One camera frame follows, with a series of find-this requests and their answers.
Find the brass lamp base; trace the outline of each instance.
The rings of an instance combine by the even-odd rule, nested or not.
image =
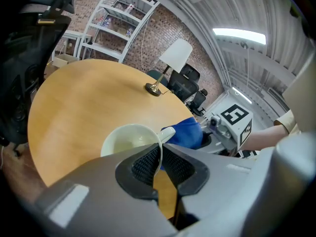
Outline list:
[[[159,83],[154,83],[154,84],[151,84],[151,83],[147,83],[145,85],[145,89],[152,95],[156,96],[156,97],[159,97],[161,95],[161,91],[160,89],[158,89],[158,85]]]
[[[145,85],[145,89],[152,95],[159,97],[161,95],[161,91],[158,89],[159,83],[161,82],[164,74],[166,74],[167,70],[169,69],[169,65],[165,68],[165,70],[162,72],[161,76],[159,77],[159,79],[154,83],[147,83]]]

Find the lamp shade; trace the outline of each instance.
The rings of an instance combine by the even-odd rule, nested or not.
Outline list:
[[[168,49],[159,57],[159,60],[172,67],[176,72],[180,72],[190,56],[193,48],[184,39],[177,39]]]

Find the person's arm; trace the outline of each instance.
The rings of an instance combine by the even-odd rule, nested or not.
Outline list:
[[[288,135],[287,129],[281,124],[261,131],[251,132],[240,150],[262,150],[274,147],[281,139]]]

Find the round wooden table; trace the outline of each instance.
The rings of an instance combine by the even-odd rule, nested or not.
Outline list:
[[[149,94],[147,82],[155,80],[127,65],[93,59],[70,63],[48,77],[28,123],[31,155],[46,185],[100,157],[103,141],[118,126],[137,123],[159,132],[192,117],[162,84],[166,94]],[[173,216],[176,190],[165,171],[158,172],[154,187],[164,215]]]

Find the shelving unit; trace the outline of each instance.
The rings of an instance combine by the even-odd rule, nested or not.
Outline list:
[[[141,21],[140,19],[130,15],[129,13],[116,9],[114,7],[111,7],[109,5],[101,4],[100,6],[103,7],[110,16],[123,20],[135,27]]]
[[[156,7],[160,4],[159,2],[149,2],[147,0],[116,0],[113,4],[113,6],[115,6],[115,4],[117,2],[123,3],[123,4],[134,4],[134,8],[140,12],[142,12],[144,15],[143,19],[140,20],[136,17],[134,17],[133,15],[124,12],[122,10],[119,10],[117,8],[114,8],[110,5],[105,4],[106,0],[100,0],[98,5],[96,6],[96,8],[94,9],[85,29],[83,32],[83,36],[87,35],[88,29],[89,27],[94,27],[97,29],[96,34],[93,38],[92,43],[86,43],[85,42],[85,38],[81,39],[80,45],[79,45],[79,50],[78,50],[78,54],[77,54],[77,58],[80,58],[80,53],[81,53],[81,49],[82,47],[90,49],[90,50],[96,50],[99,52],[102,52],[104,54],[110,55],[116,59],[118,59],[118,62],[122,63],[129,48],[130,45],[132,44],[132,42],[134,41],[135,37],[138,35],[139,31],[142,29],[142,27],[144,26],[144,24],[147,22],[147,20],[149,19],[149,17],[152,15],[152,13],[154,12],[154,10],[156,9]],[[94,17],[96,16],[96,14],[100,11],[100,9],[104,9],[106,12],[106,15],[103,17],[103,21],[99,22],[98,24],[94,24],[92,23],[92,20],[94,19]],[[111,29],[108,29],[104,26],[102,26],[102,23],[104,22],[104,20],[106,19],[107,16],[112,16],[115,18],[118,18],[119,20],[122,20],[134,27],[135,30],[132,33],[131,37],[128,37],[126,35],[120,34],[116,31],[113,31]],[[123,50],[122,53],[116,51],[116,50],[112,50],[108,47],[102,46],[98,43],[95,43],[96,40],[96,36],[98,35],[99,31],[103,31],[103,32],[107,32],[109,34],[115,35],[123,40],[126,41],[126,45],[125,48]]]

